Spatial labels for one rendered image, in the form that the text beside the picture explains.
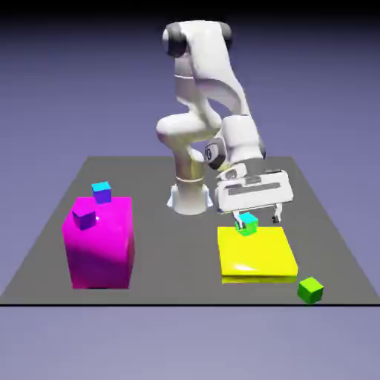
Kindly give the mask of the small cyan cube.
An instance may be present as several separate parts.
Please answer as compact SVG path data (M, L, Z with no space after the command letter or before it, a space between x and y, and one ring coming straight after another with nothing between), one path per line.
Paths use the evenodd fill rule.
M93 197L98 204L111 202L112 188L108 181L93 183L91 188Z
M246 224L245 229L239 229L238 225L235 222L235 229L243 236L248 236L256 233L258 229L258 219L256 216L251 214L250 212L245 212L240 214L241 219Z

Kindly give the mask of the large yellow box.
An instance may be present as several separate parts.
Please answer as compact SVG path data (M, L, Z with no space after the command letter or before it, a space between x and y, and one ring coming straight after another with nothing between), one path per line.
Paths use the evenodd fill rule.
M233 227L217 229L221 278L224 284L291 283L298 265L281 227L258 227L243 236Z

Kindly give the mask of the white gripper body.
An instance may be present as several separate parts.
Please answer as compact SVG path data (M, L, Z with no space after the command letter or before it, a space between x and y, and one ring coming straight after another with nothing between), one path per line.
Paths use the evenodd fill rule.
M253 177L222 180L215 189L214 201L221 213L259 209L293 200L288 174L267 171Z

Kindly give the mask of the small green cube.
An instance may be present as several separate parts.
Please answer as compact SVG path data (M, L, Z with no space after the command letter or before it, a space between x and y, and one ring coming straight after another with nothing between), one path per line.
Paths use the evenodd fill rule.
M303 279L298 284L298 297L307 304L315 304L322 299L324 286L314 277Z

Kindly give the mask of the small purple cube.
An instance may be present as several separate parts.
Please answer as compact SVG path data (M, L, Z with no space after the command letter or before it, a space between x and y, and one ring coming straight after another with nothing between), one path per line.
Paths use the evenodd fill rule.
M75 207L72 210L73 221L80 230L86 230L96 225L96 210L94 207Z

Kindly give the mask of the large magenta box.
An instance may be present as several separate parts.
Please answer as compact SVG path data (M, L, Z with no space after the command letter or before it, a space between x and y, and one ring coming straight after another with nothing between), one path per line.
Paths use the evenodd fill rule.
M75 207L94 207L96 225L80 230ZM98 204L78 197L62 224L68 268L74 289L127 289L134 264L134 221L130 197Z

